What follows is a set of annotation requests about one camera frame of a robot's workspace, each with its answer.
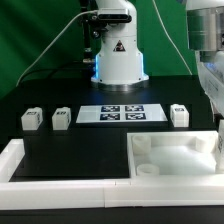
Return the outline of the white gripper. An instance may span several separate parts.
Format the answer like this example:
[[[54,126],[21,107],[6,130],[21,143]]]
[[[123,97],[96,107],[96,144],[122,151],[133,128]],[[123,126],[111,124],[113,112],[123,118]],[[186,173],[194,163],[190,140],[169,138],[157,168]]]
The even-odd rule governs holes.
[[[200,84],[210,99],[212,111],[224,117],[224,51],[213,52],[212,62],[201,62],[195,53]]]

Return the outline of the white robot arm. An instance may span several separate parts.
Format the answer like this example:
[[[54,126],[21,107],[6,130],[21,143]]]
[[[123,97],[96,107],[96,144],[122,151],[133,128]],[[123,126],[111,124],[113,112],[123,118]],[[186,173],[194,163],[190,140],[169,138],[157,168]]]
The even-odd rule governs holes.
[[[186,5],[188,48],[195,52],[200,84],[224,116],[224,0],[179,0]],[[127,91],[149,80],[137,47],[137,11],[128,0],[96,0],[101,49],[92,82]]]

